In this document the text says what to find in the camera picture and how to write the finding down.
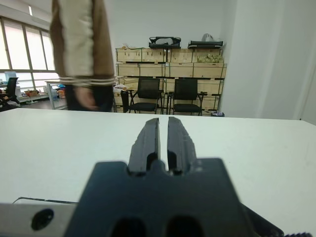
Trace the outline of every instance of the table surface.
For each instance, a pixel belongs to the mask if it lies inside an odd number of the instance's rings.
[[[287,234],[316,235],[316,126],[298,120],[175,116],[198,158],[220,157],[240,201]],[[0,202],[78,201],[98,161],[128,162],[147,120],[166,115],[15,109],[0,114]]]

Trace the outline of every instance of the office chair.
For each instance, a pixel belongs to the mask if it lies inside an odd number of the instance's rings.
[[[14,101],[17,104],[20,104],[18,101],[16,95],[15,95],[15,88],[16,88],[16,82],[18,78],[9,78],[7,87],[6,87],[6,93],[5,94],[0,94],[0,105],[2,105],[2,108],[0,111],[5,111],[5,110],[11,110],[18,108],[17,106],[9,105],[7,102],[8,101]]]
[[[152,78],[139,78],[138,79],[138,87],[135,94],[132,94],[132,90],[129,90],[131,96],[130,105],[128,105],[128,92],[121,91],[121,98],[123,103],[123,112],[126,113],[127,111],[133,110],[135,113],[136,111],[147,111],[147,112],[155,112],[157,113],[158,101],[160,99],[161,108],[162,108],[162,96],[161,91],[159,90],[160,80],[159,79],[152,79]],[[155,99],[156,103],[134,103],[135,96],[138,95],[138,98],[141,99]]]
[[[174,112],[198,113],[202,116],[202,102],[205,93],[198,94],[197,79],[176,79],[173,93],[173,114]],[[194,105],[193,101],[199,98],[200,106]],[[191,104],[174,104],[174,100],[191,100]]]

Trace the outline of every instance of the floor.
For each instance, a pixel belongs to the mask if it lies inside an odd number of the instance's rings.
[[[58,100],[54,101],[55,107],[66,105],[65,100]],[[50,101],[39,101],[30,105],[22,105],[22,108],[28,108],[28,109],[45,109],[45,110],[51,110]]]

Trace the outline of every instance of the stacked wooden boxes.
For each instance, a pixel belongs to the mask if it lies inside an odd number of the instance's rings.
[[[138,77],[166,78],[161,87],[165,92],[174,91],[176,78],[197,78],[198,92],[207,92],[203,100],[205,111],[217,110],[219,95],[223,90],[223,79],[227,65],[219,63],[201,63],[205,57],[222,55],[221,49],[116,49],[117,76],[122,84],[137,88]]]
[[[139,77],[160,79],[160,89],[163,90],[163,77],[165,76],[166,51],[163,49],[116,49],[116,71],[119,83],[132,89],[137,89]],[[121,105],[119,94],[115,94],[116,104]],[[134,102],[140,102],[136,96]],[[142,99],[141,102],[154,100]]]

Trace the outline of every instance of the person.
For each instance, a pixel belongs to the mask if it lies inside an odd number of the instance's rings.
[[[110,112],[115,77],[103,0],[53,0],[50,36],[68,109]]]

